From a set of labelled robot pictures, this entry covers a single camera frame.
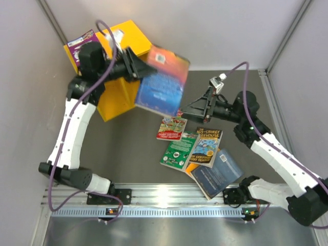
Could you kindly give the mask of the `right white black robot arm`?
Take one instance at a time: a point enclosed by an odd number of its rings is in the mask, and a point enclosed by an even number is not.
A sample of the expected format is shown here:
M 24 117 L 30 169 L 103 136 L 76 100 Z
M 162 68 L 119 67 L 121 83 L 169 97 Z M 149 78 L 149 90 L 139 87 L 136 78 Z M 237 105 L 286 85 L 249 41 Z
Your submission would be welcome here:
M 285 181 L 279 185 L 250 176 L 239 184 L 240 199 L 245 203 L 259 199 L 274 204 L 288 211 L 299 224 L 310 226 L 327 212 L 327 179 L 310 171 L 285 149 L 257 117 L 258 109 L 257 98 L 250 91 L 239 92 L 230 104 L 208 87 L 203 96 L 181 107 L 181 112 L 184 118 L 201 124 L 213 117 L 235 123 L 238 140 Z

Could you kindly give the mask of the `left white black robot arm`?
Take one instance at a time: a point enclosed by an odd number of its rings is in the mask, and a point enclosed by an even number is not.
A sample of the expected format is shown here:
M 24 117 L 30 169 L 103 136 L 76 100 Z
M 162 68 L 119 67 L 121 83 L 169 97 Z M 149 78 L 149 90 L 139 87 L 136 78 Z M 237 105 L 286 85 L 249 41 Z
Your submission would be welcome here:
M 116 197 L 111 181 L 80 166 L 80 151 L 89 121 L 105 91 L 105 82 L 119 78 L 137 81 L 157 71 L 130 47 L 114 48 L 113 54 L 118 57 L 108 59 L 98 42 L 82 45 L 78 54 L 79 74 L 68 85 L 64 118 L 55 147 L 48 160 L 38 167 L 40 173 L 62 185 L 98 193 L 104 203 L 111 203 Z

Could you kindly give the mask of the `blue orange gradient cover book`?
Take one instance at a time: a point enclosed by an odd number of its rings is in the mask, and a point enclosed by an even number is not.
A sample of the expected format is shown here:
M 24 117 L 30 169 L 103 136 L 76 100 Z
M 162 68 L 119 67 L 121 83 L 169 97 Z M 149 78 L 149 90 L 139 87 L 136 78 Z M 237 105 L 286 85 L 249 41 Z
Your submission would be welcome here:
M 164 117 L 176 116 L 190 61 L 173 51 L 152 45 L 147 64 L 157 71 L 141 79 L 135 106 Z

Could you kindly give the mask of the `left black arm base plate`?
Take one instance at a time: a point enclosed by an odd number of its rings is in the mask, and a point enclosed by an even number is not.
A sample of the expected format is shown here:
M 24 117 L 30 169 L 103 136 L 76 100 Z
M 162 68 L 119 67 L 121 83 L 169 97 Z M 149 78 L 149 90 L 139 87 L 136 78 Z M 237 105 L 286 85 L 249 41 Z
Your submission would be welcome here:
M 113 196 L 120 199 L 123 202 L 123 205 L 129 205 L 131 204 L 132 190 L 115 189 Z M 88 193 L 87 205 L 119 205 L 119 202 L 112 198 Z

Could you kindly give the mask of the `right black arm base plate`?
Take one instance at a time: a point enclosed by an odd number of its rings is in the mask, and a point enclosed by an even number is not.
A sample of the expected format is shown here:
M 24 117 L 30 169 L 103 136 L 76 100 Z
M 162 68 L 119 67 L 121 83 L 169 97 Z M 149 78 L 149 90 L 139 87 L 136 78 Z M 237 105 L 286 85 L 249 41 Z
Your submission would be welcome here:
M 223 202 L 227 205 L 256 204 L 256 200 L 250 196 L 249 192 L 241 188 L 224 189 L 222 193 Z

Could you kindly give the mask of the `purple cover paperback book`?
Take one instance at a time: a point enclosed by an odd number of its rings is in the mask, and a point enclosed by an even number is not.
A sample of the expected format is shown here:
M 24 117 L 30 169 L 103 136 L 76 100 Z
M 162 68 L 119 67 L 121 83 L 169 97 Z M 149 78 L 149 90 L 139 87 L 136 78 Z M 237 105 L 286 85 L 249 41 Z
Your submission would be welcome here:
M 98 42 L 101 43 L 96 33 L 91 29 L 84 33 L 82 36 L 69 41 L 66 45 L 64 45 L 64 50 L 74 68 L 76 74 L 79 73 L 78 68 L 80 65 L 80 60 L 78 58 L 78 54 L 84 44 L 90 42 Z

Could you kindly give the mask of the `red 13-storey treehouse book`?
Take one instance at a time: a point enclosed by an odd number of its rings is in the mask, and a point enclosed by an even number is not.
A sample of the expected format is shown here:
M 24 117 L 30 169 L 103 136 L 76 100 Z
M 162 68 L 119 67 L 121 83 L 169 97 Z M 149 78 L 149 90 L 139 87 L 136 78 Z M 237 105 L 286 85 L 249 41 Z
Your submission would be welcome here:
M 183 113 L 180 109 L 177 115 L 171 118 L 163 118 L 156 135 L 158 140 L 180 141 L 187 125 L 187 119 L 182 118 Z

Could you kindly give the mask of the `yellow blue 169-storey treehouse book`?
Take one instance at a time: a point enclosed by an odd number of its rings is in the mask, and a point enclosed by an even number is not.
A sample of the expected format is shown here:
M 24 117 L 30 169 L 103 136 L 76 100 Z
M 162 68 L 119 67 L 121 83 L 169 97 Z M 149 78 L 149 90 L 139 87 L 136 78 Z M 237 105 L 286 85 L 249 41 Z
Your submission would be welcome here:
M 190 162 L 212 168 L 219 150 L 223 131 L 197 127 L 196 132 L 200 135 L 200 139 L 191 155 Z

